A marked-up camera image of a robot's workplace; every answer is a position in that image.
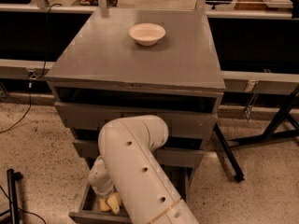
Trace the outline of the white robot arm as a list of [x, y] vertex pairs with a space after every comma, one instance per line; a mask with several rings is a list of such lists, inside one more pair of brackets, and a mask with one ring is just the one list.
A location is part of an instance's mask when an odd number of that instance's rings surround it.
[[152, 115], [113, 119], [99, 133], [100, 156], [133, 224], [199, 224], [152, 154], [167, 138], [166, 123]]

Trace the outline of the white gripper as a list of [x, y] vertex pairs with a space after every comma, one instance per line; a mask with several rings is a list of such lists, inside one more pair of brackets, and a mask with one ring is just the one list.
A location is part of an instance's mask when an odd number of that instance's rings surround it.
[[112, 213], [117, 215], [121, 210], [121, 196], [118, 192], [114, 192], [112, 179], [101, 156], [96, 158], [88, 174], [88, 183], [92, 186], [97, 196], [101, 199], [106, 199], [106, 203]]

